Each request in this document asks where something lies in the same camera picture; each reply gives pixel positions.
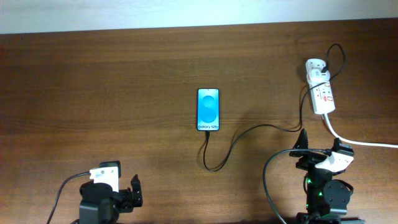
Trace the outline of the blue Galaxy smartphone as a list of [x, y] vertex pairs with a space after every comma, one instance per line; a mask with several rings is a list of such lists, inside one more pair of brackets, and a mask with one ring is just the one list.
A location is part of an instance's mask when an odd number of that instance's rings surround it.
[[217, 88], [201, 88], [197, 93], [197, 130], [220, 129], [220, 91]]

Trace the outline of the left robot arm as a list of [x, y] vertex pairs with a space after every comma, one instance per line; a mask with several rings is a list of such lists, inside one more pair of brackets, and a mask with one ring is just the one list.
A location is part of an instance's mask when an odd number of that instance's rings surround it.
[[82, 200], [79, 218], [73, 224], [115, 224], [122, 213], [131, 213], [143, 205], [138, 175], [131, 179], [131, 187], [115, 192], [108, 184], [89, 181], [80, 187]]

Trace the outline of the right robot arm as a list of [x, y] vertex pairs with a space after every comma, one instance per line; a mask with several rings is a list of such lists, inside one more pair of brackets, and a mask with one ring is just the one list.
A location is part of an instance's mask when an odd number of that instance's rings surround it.
[[290, 157], [297, 157], [296, 168], [306, 172], [303, 187], [307, 195], [305, 213], [298, 213], [296, 223], [309, 224], [345, 224], [365, 223], [360, 218], [345, 218], [347, 206], [353, 195], [351, 184], [336, 179], [335, 176], [345, 172], [353, 162], [354, 151], [351, 146], [343, 144], [336, 138], [331, 149], [320, 153], [308, 147], [306, 130], [301, 130], [293, 146]]

